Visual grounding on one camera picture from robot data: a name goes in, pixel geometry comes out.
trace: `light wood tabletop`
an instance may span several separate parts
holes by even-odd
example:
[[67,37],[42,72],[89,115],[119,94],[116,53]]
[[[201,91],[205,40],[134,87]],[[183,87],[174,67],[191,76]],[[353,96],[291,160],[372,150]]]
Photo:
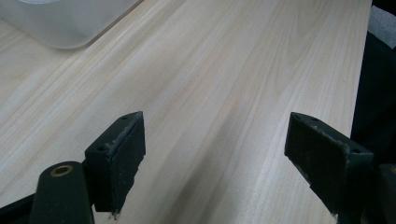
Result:
[[349,135],[370,6],[146,0],[69,50],[0,20],[0,206],[142,110],[147,155],[96,223],[335,223],[284,144],[291,111]]

